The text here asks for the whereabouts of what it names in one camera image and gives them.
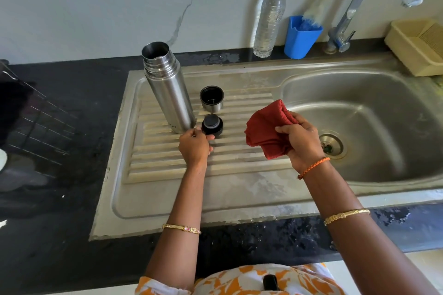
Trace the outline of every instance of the faucet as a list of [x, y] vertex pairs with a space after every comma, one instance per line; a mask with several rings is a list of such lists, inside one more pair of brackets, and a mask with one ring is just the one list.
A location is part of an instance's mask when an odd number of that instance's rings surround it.
[[[357, 9], [361, 5], [362, 1], [363, 0], [352, 0], [337, 27], [331, 28], [328, 31], [329, 41], [326, 45], [325, 53], [334, 54], [335, 52], [337, 52], [337, 49], [340, 53], [342, 53], [349, 49], [349, 47], [351, 46], [349, 41], [355, 34], [355, 31], [352, 31], [352, 33], [347, 38], [345, 38], [343, 34], [348, 28], [349, 23], [357, 12]], [[423, 0], [402, 0], [402, 6], [418, 6], [422, 2]]]

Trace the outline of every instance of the wet countertop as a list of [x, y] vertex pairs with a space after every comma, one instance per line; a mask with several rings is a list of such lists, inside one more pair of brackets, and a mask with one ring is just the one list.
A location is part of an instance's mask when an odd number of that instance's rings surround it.
[[[353, 40], [343, 56], [382, 51], [387, 48], [380, 39]], [[247, 48], [176, 56], [182, 66], [260, 60]], [[322, 52], [316, 44], [307, 57], [318, 56]], [[276, 47], [269, 59], [285, 58], [283, 48]], [[11, 66], [56, 105], [56, 112], [62, 109], [62, 116], [69, 117], [69, 124], [63, 125], [69, 138], [61, 136], [69, 143], [47, 156], [47, 145], [31, 134], [39, 156], [36, 169], [47, 170], [46, 179], [5, 185], [0, 174], [0, 294], [116, 286], [136, 283], [142, 275], [158, 233], [88, 241], [127, 73], [142, 68], [140, 56]], [[3, 144], [17, 132], [11, 123], [20, 119], [17, 112], [31, 114], [27, 106], [36, 102], [16, 86], [0, 79]], [[372, 217], [394, 243], [410, 252], [443, 247], [441, 214], [443, 204], [435, 203], [375, 209]], [[319, 216], [216, 226], [205, 228], [200, 236], [197, 277], [245, 264], [337, 259], [340, 254]]]

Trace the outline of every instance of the plastic water bottle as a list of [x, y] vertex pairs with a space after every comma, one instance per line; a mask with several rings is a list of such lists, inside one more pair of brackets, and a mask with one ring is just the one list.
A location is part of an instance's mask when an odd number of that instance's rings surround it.
[[272, 53], [285, 7], [286, 0], [263, 0], [255, 34], [255, 56], [264, 58]]

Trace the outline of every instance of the stainless steel flask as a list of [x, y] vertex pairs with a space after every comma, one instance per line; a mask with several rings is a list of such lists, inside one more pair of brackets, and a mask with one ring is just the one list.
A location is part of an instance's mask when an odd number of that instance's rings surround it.
[[171, 130], [183, 133], [195, 127], [195, 116], [180, 62], [164, 42], [152, 42], [141, 51], [144, 74]]

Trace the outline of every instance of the hand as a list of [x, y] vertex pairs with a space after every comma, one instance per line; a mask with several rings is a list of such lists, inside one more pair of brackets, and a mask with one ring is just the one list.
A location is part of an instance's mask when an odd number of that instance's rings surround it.
[[325, 157], [318, 137], [318, 130], [298, 113], [291, 112], [299, 122], [293, 125], [277, 126], [278, 133], [289, 134], [292, 150], [287, 154], [291, 159], [292, 167], [302, 173], [310, 165]]
[[180, 136], [179, 151], [188, 168], [206, 166], [208, 155], [213, 151], [208, 140], [214, 140], [212, 134], [205, 135], [201, 127], [187, 130]]

